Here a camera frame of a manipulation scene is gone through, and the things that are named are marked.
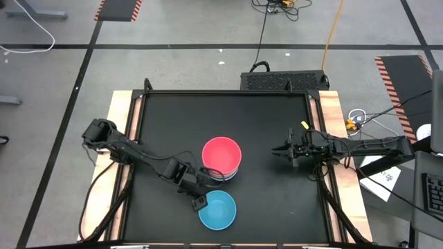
hazard stripe mat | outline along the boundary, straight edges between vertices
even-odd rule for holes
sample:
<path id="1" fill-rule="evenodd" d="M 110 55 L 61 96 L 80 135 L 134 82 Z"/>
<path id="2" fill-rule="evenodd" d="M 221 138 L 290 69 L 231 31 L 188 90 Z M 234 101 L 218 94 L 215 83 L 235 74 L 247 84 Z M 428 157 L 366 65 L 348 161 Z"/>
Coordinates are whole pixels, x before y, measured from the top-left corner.
<path id="1" fill-rule="evenodd" d="M 142 0 L 102 0 L 96 21 L 136 21 Z"/>
<path id="2" fill-rule="evenodd" d="M 375 57 L 375 63 L 394 106 L 431 90 L 431 70 L 419 55 Z M 408 101 L 402 107 L 395 108 L 405 136 L 412 143 L 417 142 L 415 134 L 418 128 L 431 123 L 431 108 L 431 94 L 423 95 Z"/>

blue bowl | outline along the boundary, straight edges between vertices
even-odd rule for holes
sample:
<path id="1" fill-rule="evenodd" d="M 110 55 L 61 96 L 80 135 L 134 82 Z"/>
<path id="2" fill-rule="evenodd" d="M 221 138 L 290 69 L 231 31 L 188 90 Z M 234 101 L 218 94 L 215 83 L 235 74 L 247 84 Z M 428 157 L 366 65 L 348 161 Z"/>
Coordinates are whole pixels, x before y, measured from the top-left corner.
<path id="1" fill-rule="evenodd" d="M 223 230 L 235 219 L 237 206 L 231 195 L 215 190 L 206 194 L 208 205 L 199 211 L 200 221 L 209 229 Z"/>

wooden board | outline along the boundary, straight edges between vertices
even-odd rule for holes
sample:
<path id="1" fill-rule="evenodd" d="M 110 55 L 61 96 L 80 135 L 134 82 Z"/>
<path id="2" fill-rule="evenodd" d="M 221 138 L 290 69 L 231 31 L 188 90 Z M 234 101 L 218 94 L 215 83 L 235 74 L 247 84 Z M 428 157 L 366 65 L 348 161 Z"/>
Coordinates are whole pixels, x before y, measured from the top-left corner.
<path id="1" fill-rule="evenodd" d="M 109 107 L 108 119 L 117 124 L 117 128 L 121 132 L 125 132 L 129 106 L 131 102 L 132 91 L 114 91 L 111 106 Z M 321 91 L 320 103 L 323 110 L 323 117 L 328 133 L 334 136 L 347 137 L 345 130 L 345 123 L 341 111 L 338 93 L 336 91 Z M 135 138 L 136 124 L 138 122 L 141 101 L 137 100 L 134 108 L 133 122 L 129 137 Z M 314 126 L 319 129 L 318 115 L 316 114 L 315 102 L 311 101 L 311 110 L 313 111 Z M 109 153 L 99 155 L 97 158 L 97 168 L 94 171 L 93 179 L 110 163 Z M 360 233 L 368 240 L 372 240 L 370 233 L 368 218 L 366 216 L 363 198 L 361 197 L 359 181 L 357 175 L 351 169 L 344 167 L 335 167 L 335 177 L 338 185 L 338 193 L 340 195 L 341 205 L 343 211 L 349 217 L 351 222 L 359 229 Z M 88 236 L 101 222 L 103 216 L 106 214 L 111 203 L 112 192 L 114 190 L 115 180 L 117 174 L 117 166 L 113 166 L 106 174 L 97 181 L 96 186 L 91 191 L 87 210 L 82 223 L 82 231 L 84 236 Z M 126 181 L 127 167 L 123 172 L 123 180 L 120 189 Z M 330 182 L 326 180 L 327 186 L 330 187 Z M 335 212 L 329 207 L 331 214 L 332 229 L 335 241 L 340 241 L 340 231 L 338 228 L 338 220 Z M 118 231 L 120 229 L 120 220 L 122 212 L 121 208 L 114 218 L 114 226 L 111 232 L 111 238 L 117 239 Z"/>

orange and black striped tape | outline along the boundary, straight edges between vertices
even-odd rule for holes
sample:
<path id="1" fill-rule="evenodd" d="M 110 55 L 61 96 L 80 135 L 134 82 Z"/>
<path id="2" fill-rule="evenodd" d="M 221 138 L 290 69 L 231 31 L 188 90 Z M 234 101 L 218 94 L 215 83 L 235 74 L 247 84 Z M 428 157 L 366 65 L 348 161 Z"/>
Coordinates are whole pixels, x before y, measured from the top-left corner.
<path id="1" fill-rule="evenodd" d="M 388 92 L 390 101 L 394 105 L 394 110 L 398 114 L 400 124 L 403 127 L 404 135 L 409 139 L 411 143 L 417 142 L 417 138 L 415 137 L 412 128 L 410 128 L 410 123 L 408 121 L 408 117 L 404 112 L 403 107 L 397 107 L 401 104 L 401 102 L 395 90 L 394 84 L 392 84 L 392 81 L 390 80 L 389 73 L 387 72 L 383 61 L 380 57 L 375 57 L 375 63 L 377 64 L 377 68 L 379 69 L 381 78 L 383 78 L 383 83 L 386 87 L 386 91 Z"/>
<path id="2" fill-rule="evenodd" d="M 136 5 L 134 6 L 134 12 L 132 13 L 131 21 L 137 20 L 138 12 L 140 11 L 141 8 L 141 3 L 142 3 L 141 0 L 137 0 Z"/>
<path id="3" fill-rule="evenodd" d="M 100 6 L 98 7 L 96 16 L 94 17 L 94 20 L 96 20 L 96 21 L 98 21 L 98 16 L 100 15 L 100 11 L 102 11 L 103 4 L 105 4 L 105 0 L 102 0 L 102 2 L 100 3 Z"/>
<path id="4" fill-rule="evenodd" d="M 426 71 L 428 71 L 429 76 L 432 78 L 432 72 L 429 69 L 428 65 L 426 64 L 426 61 L 423 59 L 423 57 L 421 55 L 419 55 L 418 58 L 421 59 L 421 61 L 423 62 L 424 68 L 426 69 Z"/>

gray floor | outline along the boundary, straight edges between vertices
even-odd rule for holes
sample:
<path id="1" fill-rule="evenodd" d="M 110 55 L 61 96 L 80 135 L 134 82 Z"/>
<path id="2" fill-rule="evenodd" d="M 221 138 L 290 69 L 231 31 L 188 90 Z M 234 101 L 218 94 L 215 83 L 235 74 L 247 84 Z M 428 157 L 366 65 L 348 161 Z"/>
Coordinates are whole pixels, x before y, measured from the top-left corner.
<path id="1" fill-rule="evenodd" d="M 41 24 L 58 44 L 88 44 L 99 0 L 41 0 L 36 6 L 65 10 L 66 21 Z M 17 9 L 6 1 L 7 10 Z M 317 0 L 300 11 L 300 20 L 270 16 L 264 44 L 324 44 L 338 0 Z M 429 44 L 443 44 L 443 2 L 409 1 Z M 256 44 L 262 14 L 248 0 L 152 0 L 143 3 L 135 23 L 103 24 L 98 44 Z M 49 39 L 26 18 L 7 18 L 0 11 L 0 44 L 47 44 Z M 398 0 L 346 1 L 333 44 L 419 44 Z M 434 50 L 443 65 L 443 51 Z M 14 248 L 33 201 L 42 172 L 78 75 L 85 50 L 52 50 L 32 55 L 0 53 L 0 93 L 24 99 L 20 107 L 0 105 L 0 133 L 11 137 L 0 151 L 0 243 Z M 139 89 L 148 77 L 155 89 L 238 89 L 255 49 L 94 50 L 75 104 L 53 174 L 37 215 L 28 246 L 73 243 L 78 217 L 93 166 L 82 150 L 81 133 L 93 118 L 105 118 L 114 90 Z M 422 55 L 420 50 L 331 50 L 327 74 L 340 94 L 343 113 L 362 108 L 378 112 L 392 104 L 375 56 Z M 319 69 L 322 50 L 262 50 L 273 71 Z M 394 116 L 378 121 L 401 133 Z M 376 137 L 391 136 L 376 124 L 365 126 Z M 408 238 L 408 223 L 367 207 L 372 235 L 382 245 Z M 420 248 L 443 248 L 441 241 L 421 235 Z"/>

